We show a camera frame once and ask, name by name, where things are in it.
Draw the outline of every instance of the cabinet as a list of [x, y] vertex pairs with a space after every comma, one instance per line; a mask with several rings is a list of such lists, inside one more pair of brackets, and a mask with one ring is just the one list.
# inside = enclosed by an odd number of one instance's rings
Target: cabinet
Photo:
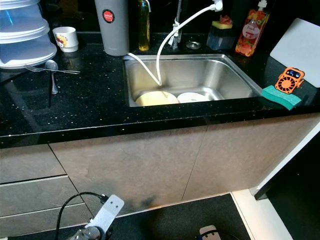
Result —
[[116, 194], [127, 214], [255, 187], [319, 121], [304, 114], [50, 146], [79, 191]]
[[[60, 207], [76, 193], [48, 145], [0, 149], [0, 238], [54, 229]], [[75, 198], [61, 226], [91, 217], [82, 199]]]

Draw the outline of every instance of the bottle label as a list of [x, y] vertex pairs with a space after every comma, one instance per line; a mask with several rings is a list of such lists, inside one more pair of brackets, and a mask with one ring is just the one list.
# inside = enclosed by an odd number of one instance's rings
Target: bottle label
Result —
[[114, 13], [109, 10], [109, 9], [105, 9], [102, 11], [102, 16], [103, 16], [103, 19], [108, 23], [112, 23], [114, 20], [115, 20], [115, 15]]
[[247, 24], [243, 27], [242, 34], [246, 39], [256, 39], [260, 34], [260, 29], [257, 26]]

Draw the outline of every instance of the spoon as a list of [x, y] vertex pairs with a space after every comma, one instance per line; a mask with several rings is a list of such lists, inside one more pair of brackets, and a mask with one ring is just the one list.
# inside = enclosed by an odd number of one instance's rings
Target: spoon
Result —
[[53, 95], [56, 95], [57, 93], [59, 93], [59, 90], [57, 88], [57, 85], [56, 85], [56, 80], [55, 80], [55, 71], [54, 70], [58, 70], [58, 64], [53, 61], [53, 60], [48, 60], [45, 62], [45, 65], [44, 65], [47, 69], [51, 69], [53, 71], [51, 71], [51, 83], [50, 83], [50, 88], [52, 89], [51, 90], [51, 93]]

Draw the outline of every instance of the orange dish soap bottle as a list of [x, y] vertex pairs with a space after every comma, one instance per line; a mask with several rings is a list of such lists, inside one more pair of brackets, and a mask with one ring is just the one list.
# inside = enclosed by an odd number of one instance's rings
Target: orange dish soap bottle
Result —
[[257, 47], [262, 32], [267, 24], [270, 14], [264, 11], [266, 0], [258, 3], [258, 10], [250, 10], [245, 20], [242, 32], [235, 47], [235, 52], [251, 57]]

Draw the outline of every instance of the red logo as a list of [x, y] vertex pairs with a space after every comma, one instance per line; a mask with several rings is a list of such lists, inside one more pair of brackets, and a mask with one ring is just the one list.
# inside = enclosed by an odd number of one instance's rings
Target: red logo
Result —
[[115, 20], [115, 15], [109, 9], [103, 11], [102, 16], [107, 23], [112, 23]]

